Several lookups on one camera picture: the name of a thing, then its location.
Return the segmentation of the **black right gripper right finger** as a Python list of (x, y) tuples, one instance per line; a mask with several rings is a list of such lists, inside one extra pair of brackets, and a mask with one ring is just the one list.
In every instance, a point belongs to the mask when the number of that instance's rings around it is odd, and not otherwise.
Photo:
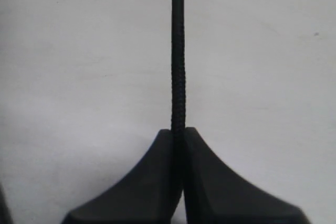
[(184, 130), (182, 177), (187, 223), (309, 223), (224, 164), (193, 127)]

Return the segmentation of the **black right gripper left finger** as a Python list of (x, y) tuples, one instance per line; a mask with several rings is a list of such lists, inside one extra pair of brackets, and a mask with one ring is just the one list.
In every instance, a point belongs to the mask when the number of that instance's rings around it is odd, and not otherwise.
[(130, 172), (63, 223), (170, 223), (182, 188), (172, 133), (160, 130)]

